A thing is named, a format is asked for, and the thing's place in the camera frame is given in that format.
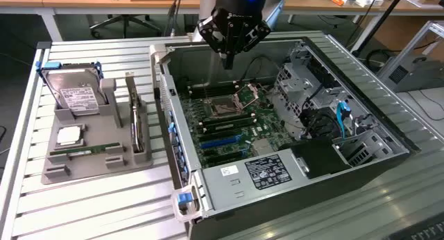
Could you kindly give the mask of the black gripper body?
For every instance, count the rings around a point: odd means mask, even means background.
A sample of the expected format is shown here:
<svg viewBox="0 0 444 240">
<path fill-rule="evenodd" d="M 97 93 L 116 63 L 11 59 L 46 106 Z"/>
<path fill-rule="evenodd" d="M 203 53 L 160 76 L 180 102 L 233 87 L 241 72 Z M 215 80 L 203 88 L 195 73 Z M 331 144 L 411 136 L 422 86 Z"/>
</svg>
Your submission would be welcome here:
<svg viewBox="0 0 444 240">
<path fill-rule="evenodd" d="M 229 24 L 229 14 L 241 22 L 260 23 L 267 0 L 216 0 L 212 17 L 217 25 Z"/>
</svg>

